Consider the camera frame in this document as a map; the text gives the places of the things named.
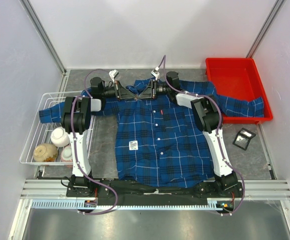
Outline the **blue plaid shirt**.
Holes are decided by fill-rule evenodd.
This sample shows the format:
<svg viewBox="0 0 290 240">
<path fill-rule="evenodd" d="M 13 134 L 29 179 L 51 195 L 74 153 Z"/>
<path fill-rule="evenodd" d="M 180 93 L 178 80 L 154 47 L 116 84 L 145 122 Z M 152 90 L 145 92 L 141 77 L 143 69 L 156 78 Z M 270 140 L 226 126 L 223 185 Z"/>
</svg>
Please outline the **blue plaid shirt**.
<svg viewBox="0 0 290 240">
<path fill-rule="evenodd" d="M 152 187 L 190 188 L 214 175 L 208 143 L 187 107 L 165 95 L 155 100 L 110 98 L 99 116 L 115 115 L 120 180 Z"/>
</svg>

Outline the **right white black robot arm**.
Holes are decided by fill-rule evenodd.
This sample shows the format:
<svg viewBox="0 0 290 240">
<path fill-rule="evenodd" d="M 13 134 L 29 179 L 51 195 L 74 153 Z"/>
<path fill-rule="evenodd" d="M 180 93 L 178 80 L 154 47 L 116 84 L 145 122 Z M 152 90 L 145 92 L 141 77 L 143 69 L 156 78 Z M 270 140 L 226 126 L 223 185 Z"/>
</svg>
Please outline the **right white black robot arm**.
<svg viewBox="0 0 290 240">
<path fill-rule="evenodd" d="M 154 100 L 159 95 L 167 95 L 178 106 L 191 110 L 195 126 L 207 141 L 213 161 L 215 177 L 214 191 L 220 197 L 227 196 L 237 186 L 238 178 L 230 163 L 223 139 L 223 118 L 221 110 L 212 95 L 199 95 L 181 90 L 179 74 L 170 71 L 165 75 L 165 83 L 160 84 L 159 69 L 151 71 L 153 79 L 138 96 L 138 99 Z"/>
</svg>

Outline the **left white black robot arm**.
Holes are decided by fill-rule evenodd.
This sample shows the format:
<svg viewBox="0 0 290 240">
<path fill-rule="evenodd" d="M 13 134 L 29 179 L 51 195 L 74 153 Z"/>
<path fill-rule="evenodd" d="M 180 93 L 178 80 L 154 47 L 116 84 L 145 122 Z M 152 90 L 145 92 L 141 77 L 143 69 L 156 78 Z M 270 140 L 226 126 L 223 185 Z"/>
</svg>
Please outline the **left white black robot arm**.
<svg viewBox="0 0 290 240">
<path fill-rule="evenodd" d="M 117 100 L 134 99 L 136 95 L 127 90 L 117 80 L 112 81 L 111 86 L 105 86 L 100 77 L 90 80 L 90 89 L 85 91 L 87 96 L 66 97 L 61 116 L 61 126 L 68 133 L 72 151 L 72 176 L 73 186 L 84 197 L 91 196 L 95 191 L 95 185 L 89 181 L 92 178 L 92 170 L 88 160 L 87 130 L 91 124 L 91 112 L 102 111 L 107 98 Z"/>
</svg>

